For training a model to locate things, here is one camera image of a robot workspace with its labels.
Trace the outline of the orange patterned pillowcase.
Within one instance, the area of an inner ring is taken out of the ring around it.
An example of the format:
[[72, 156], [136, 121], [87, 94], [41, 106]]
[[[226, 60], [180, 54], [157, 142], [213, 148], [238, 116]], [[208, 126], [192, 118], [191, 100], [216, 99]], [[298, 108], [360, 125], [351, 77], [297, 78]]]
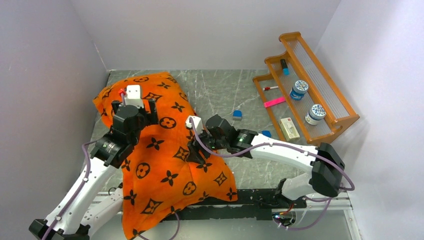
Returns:
[[130, 77], [105, 87], [93, 99], [104, 125], [112, 125], [112, 102], [119, 101], [121, 90], [129, 85], [140, 86], [144, 104], [156, 102], [158, 124], [141, 132], [121, 165], [125, 237], [135, 239], [164, 218], [209, 197], [236, 201], [234, 175], [221, 157], [212, 155], [205, 163], [188, 161], [188, 143], [194, 135], [185, 122], [195, 112], [169, 72]]

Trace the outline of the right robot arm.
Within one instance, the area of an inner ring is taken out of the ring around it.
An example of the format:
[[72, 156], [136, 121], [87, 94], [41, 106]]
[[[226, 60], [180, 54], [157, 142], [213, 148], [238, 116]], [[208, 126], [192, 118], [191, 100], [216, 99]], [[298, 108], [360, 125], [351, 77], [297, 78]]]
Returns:
[[312, 146], [284, 142], [253, 130], [235, 129], [217, 114], [206, 125], [200, 117], [190, 115], [185, 125], [194, 135], [188, 145], [191, 162], [204, 164], [211, 156], [259, 158], [302, 170], [302, 175], [287, 178], [277, 187], [274, 199], [282, 208], [309, 194], [335, 198], [342, 191], [345, 164], [328, 143]]

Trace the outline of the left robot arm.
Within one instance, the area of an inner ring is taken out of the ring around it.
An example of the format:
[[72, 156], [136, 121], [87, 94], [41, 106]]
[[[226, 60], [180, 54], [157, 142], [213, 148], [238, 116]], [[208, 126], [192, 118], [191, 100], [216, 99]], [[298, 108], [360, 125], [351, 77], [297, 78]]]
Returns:
[[145, 127], [159, 123], [154, 99], [146, 110], [140, 98], [112, 102], [109, 131], [93, 141], [85, 153], [85, 167], [69, 192], [45, 218], [35, 219], [28, 230], [38, 240], [89, 240], [118, 213], [123, 201], [121, 190], [90, 208], [98, 192], [134, 151]]

